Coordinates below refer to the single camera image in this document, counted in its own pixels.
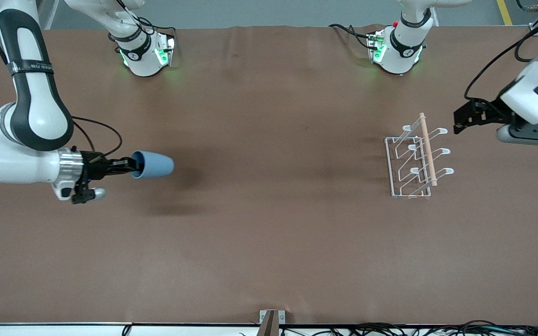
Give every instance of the wooden dowel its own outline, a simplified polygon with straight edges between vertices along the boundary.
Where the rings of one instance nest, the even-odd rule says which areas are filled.
[[[425,114],[420,113],[418,115],[420,119],[420,127],[423,129],[423,142],[425,143],[425,151],[427,152],[427,164],[429,165],[429,180],[431,185],[437,187],[437,178],[435,176],[435,163],[433,163],[433,153],[431,153],[431,142],[429,141],[429,130],[427,130],[427,122],[425,121]]]

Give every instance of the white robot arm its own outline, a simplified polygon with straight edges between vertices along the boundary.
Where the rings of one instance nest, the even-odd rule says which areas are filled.
[[[471,0],[396,0],[402,6],[397,26],[388,26],[370,36],[371,61],[392,74],[403,74],[418,62],[431,27],[431,7],[459,7]]]
[[[499,93],[493,102],[472,98],[454,113],[454,132],[466,127],[502,123],[502,142],[538,145],[538,57]]]
[[[173,162],[160,154],[110,160],[64,147],[72,137],[72,116],[57,93],[37,18],[34,0],[0,0],[0,55],[17,95],[0,108],[0,183],[50,183],[60,200],[76,204],[102,198],[104,189],[88,189],[88,183],[106,175],[169,174]]]
[[[157,32],[143,26],[133,10],[145,0],[65,0],[72,9],[82,12],[109,30],[110,37],[118,44],[124,64],[133,74],[152,76],[164,66],[171,66],[175,36]]]

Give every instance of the wire bundle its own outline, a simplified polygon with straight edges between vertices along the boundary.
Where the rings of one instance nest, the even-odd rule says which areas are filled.
[[[132,327],[136,326],[164,326],[167,323],[131,323],[122,329],[121,336],[128,336]],[[303,328],[292,326],[297,330],[280,327],[281,336],[286,336],[286,332],[291,332],[299,336],[367,336],[371,333],[380,334],[381,336],[431,336],[437,334],[441,336],[538,336],[538,326],[502,326],[496,325],[489,321],[474,320],[462,325],[440,325],[429,328],[427,326],[391,324],[391,323],[361,323],[359,325],[327,325],[323,326],[325,330],[315,332],[314,334],[306,334],[301,332],[302,329],[318,329],[311,325],[305,325]],[[348,334],[342,334],[338,328],[348,330]],[[405,330],[413,330],[409,335]]]
[[[354,37],[356,37],[356,40],[358,41],[358,43],[360,43],[363,47],[365,47],[367,49],[371,49],[371,50],[376,50],[377,49],[376,47],[371,47],[370,45],[365,44],[361,40],[361,38],[367,38],[367,35],[373,34],[374,31],[373,32],[368,32],[366,34],[359,34],[359,33],[356,32],[356,30],[354,30],[354,27],[352,25],[350,25],[350,26],[348,26],[348,28],[346,28],[346,27],[344,27],[342,25],[339,25],[338,23],[334,23],[333,25],[329,25],[328,27],[340,28],[344,32],[347,32],[348,34],[354,35]]]
[[[155,34],[155,30],[154,28],[158,28],[158,29],[171,29],[173,30],[173,34],[170,35],[172,38],[176,36],[176,28],[174,27],[160,27],[160,26],[156,26],[156,25],[153,25],[151,23],[151,21],[149,21],[148,19],[144,18],[144,17],[141,17],[141,16],[138,16],[138,15],[134,15],[134,13],[132,13],[128,7],[124,4],[124,2],[122,0],[115,0],[118,5],[121,6],[121,8],[124,9],[124,11],[126,11],[126,13],[128,13],[128,15],[130,15],[132,17],[132,19],[134,21],[137,22],[137,25],[138,25],[138,28],[140,28],[140,30],[142,30],[142,32],[144,32],[145,34],[147,35],[153,35]]]

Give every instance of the floor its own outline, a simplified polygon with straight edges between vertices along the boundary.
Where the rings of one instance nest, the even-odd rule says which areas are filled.
[[[90,17],[73,11],[64,0],[40,0],[38,3],[41,25],[45,28],[102,28]],[[538,4],[538,0],[523,0],[523,3]],[[504,7],[514,25],[525,25],[538,17],[521,11],[514,0],[474,0],[460,8],[439,8],[437,18],[442,26],[504,25],[501,14]],[[396,21],[400,8],[394,0],[148,0],[137,13],[157,25],[178,29],[327,26],[331,23],[366,26]]]

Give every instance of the metal bracket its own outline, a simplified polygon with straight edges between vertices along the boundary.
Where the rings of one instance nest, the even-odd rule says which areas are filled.
[[[171,66],[171,61],[173,59],[173,50],[176,47],[176,37],[162,32],[157,32],[157,34],[159,34],[157,46],[159,49],[159,62],[167,62],[167,66]]]
[[[530,30],[533,30],[534,29],[534,25],[531,23],[529,23],[529,29]]]
[[[481,98],[472,98],[454,111],[454,134],[474,125],[509,124],[512,122],[512,112],[509,110],[499,99],[488,102]]]
[[[382,55],[387,49],[387,45],[385,43],[385,30],[383,29],[379,30],[378,32],[374,32],[373,34],[367,34],[367,46],[374,48],[368,49],[369,61],[371,61],[371,64],[380,62]]]
[[[265,315],[267,315],[267,311],[270,309],[265,310],[259,310],[259,323],[263,323],[263,319],[265,319]],[[277,311],[277,317],[279,324],[286,324],[286,311],[285,310],[276,310]]]

